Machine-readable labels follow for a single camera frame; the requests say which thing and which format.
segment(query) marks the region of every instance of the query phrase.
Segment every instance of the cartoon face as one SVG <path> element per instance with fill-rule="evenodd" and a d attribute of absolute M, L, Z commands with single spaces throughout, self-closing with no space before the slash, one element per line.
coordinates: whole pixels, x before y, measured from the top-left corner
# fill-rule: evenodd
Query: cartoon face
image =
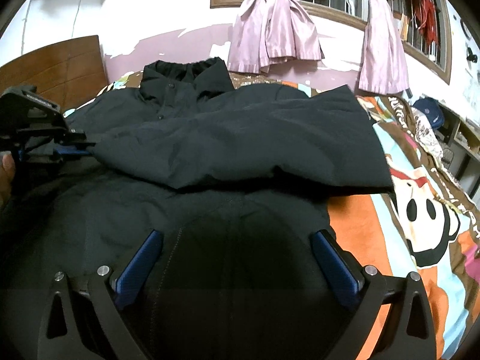
<path fill-rule="evenodd" d="M 448 244 L 457 238 L 458 215 L 434 199 L 434 190 L 423 168 L 406 174 L 389 165 L 396 195 L 392 202 L 410 255 L 419 268 L 434 266 L 445 254 Z"/>

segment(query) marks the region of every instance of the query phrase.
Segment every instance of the colorful bedspread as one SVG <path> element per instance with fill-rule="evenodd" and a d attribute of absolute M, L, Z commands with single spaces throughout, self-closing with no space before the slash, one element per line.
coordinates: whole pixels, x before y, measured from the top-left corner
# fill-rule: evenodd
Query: colorful bedspread
<path fill-rule="evenodd" d="M 234 86 L 282 83 L 309 96 L 305 85 L 263 76 L 230 74 Z M 130 72 L 100 93 L 139 87 L 142 72 Z M 396 97 L 358 97 L 390 165 L 395 193 L 332 198 L 330 223 L 340 246 L 384 275 L 418 271 L 435 325 L 437 358 L 452 357 L 480 312 L 480 212 L 443 167 L 433 134 L 419 124 L 407 102 Z M 389 306 L 381 308 L 358 359 L 367 359 Z"/>

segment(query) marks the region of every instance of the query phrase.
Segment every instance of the jacket collar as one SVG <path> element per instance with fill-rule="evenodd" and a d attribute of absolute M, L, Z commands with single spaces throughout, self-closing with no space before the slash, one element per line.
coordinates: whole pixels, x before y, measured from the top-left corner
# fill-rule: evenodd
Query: jacket collar
<path fill-rule="evenodd" d="M 225 62 L 218 57 L 191 64 L 157 61 L 143 69 L 140 93 L 145 100 L 163 104 L 182 89 L 194 90 L 196 100 L 235 90 Z"/>

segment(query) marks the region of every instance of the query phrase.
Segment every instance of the human hand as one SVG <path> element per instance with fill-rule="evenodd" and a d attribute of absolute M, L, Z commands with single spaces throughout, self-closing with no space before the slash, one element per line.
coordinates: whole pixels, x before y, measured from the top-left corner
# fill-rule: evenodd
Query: human hand
<path fill-rule="evenodd" d="M 11 182 L 15 176 L 15 161 L 9 151 L 0 152 L 0 207 L 3 207 L 10 198 Z"/>

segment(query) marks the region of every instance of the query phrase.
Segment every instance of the wooden window frame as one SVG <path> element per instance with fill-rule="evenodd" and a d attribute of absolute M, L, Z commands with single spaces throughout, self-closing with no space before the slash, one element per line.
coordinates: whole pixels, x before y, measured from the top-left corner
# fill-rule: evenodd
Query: wooden window frame
<path fill-rule="evenodd" d="M 210 8 L 238 8 L 242 5 L 243 0 L 210 0 Z M 301 1 L 301 4 L 311 16 L 322 17 L 335 21 L 337 23 L 345 24 L 347 26 L 357 28 L 358 30 L 365 31 L 367 22 L 359 17 L 349 15 L 335 8 L 325 7 L 319 4 L 313 4 L 308 1 Z M 419 61 L 423 66 L 426 66 L 433 71 L 438 77 L 450 85 L 450 76 L 452 72 L 452 31 L 450 29 L 450 20 L 448 17 L 448 8 L 446 0 L 440 0 L 440 9 L 442 11 L 443 23 L 445 25 L 445 36 L 443 42 L 445 42 L 445 70 L 438 66 L 435 62 L 430 61 L 428 56 L 423 52 L 417 50 L 411 44 L 403 42 L 403 49 L 406 54 L 412 56 Z"/>

